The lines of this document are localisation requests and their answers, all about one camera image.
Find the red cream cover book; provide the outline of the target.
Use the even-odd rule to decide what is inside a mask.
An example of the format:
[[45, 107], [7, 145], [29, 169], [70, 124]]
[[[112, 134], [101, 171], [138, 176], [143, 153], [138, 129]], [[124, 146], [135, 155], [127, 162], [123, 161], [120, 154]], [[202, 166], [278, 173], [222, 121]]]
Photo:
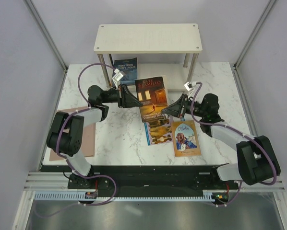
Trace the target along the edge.
[[140, 115], [143, 123], [168, 119], [161, 111], [168, 106], [164, 76], [135, 80], [136, 94], [142, 103]]

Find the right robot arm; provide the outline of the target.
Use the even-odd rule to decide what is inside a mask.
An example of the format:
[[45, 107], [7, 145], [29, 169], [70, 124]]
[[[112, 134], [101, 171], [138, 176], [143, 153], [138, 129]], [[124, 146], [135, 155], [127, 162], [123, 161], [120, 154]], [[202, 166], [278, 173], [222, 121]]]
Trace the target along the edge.
[[281, 170], [271, 142], [266, 136], [246, 135], [228, 125], [219, 115], [218, 96], [208, 93], [201, 102], [186, 94], [162, 109], [162, 113], [183, 118], [186, 114], [193, 119], [200, 117], [198, 123], [202, 132], [218, 139], [236, 151], [237, 163], [217, 167], [210, 176], [214, 188], [222, 188], [227, 181], [243, 181], [247, 185], [274, 185]]

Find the white two-tier wooden shelf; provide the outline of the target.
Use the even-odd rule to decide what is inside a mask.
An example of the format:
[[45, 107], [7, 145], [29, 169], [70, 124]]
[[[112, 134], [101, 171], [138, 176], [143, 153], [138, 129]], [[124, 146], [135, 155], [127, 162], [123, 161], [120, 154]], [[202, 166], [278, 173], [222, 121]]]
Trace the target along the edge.
[[184, 91], [192, 80], [198, 55], [202, 52], [200, 32], [195, 23], [103, 24], [96, 35], [94, 51], [104, 63], [112, 54], [184, 54], [182, 65], [138, 64], [139, 79], [164, 75], [166, 89]]

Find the Nineteen Eighty-Four book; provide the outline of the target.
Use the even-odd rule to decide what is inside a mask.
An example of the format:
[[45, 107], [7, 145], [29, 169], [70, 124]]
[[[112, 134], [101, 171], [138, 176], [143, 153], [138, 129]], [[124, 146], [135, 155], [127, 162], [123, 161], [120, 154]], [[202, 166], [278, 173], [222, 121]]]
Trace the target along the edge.
[[115, 60], [113, 67], [125, 74], [120, 80], [121, 84], [128, 86], [135, 84], [137, 79], [137, 58]]

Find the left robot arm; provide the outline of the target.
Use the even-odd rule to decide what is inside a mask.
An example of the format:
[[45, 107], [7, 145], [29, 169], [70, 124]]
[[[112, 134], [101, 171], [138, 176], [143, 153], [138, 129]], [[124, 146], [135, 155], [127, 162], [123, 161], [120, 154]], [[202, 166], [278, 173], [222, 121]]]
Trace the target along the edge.
[[77, 112], [56, 112], [46, 140], [48, 148], [66, 160], [72, 170], [69, 189], [91, 188], [95, 184], [92, 165], [81, 152], [84, 128], [105, 120], [109, 107], [116, 103], [119, 108], [142, 107], [142, 103], [124, 84], [107, 91], [92, 85], [88, 91], [88, 107]]

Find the dog picture book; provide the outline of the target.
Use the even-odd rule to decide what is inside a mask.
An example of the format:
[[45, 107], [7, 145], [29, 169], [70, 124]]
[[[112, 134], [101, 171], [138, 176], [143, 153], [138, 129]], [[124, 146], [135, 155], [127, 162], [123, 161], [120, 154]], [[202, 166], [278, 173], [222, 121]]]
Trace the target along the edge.
[[172, 142], [171, 119], [144, 123], [148, 146]]

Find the Othello book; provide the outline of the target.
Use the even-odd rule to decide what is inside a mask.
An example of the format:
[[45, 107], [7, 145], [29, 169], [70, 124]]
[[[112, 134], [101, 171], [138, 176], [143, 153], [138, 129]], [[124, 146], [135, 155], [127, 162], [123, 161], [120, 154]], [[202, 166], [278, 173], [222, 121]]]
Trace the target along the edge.
[[195, 122], [193, 120], [172, 123], [175, 157], [201, 156]]

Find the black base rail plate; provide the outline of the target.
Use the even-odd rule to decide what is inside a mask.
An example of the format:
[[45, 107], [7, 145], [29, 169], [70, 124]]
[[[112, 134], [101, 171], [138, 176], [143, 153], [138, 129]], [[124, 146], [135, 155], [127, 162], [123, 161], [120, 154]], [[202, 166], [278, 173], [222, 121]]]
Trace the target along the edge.
[[238, 188], [233, 181], [221, 181], [213, 165], [94, 166], [93, 170], [94, 175], [102, 177], [85, 189], [97, 189], [107, 197], [202, 196], [204, 190]]

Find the pink file folder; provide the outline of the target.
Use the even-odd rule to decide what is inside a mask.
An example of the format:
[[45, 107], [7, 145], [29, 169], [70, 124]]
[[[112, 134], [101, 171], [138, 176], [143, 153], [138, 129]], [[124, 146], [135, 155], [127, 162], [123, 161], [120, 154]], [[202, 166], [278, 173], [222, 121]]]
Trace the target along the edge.
[[[96, 124], [91, 123], [87, 125], [86, 122], [87, 119], [85, 118], [82, 145], [80, 150], [85, 157], [93, 157], [95, 155]], [[58, 162], [63, 160], [63, 158], [58, 156], [53, 150], [50, 149], [48, 152], [50, 162]]]

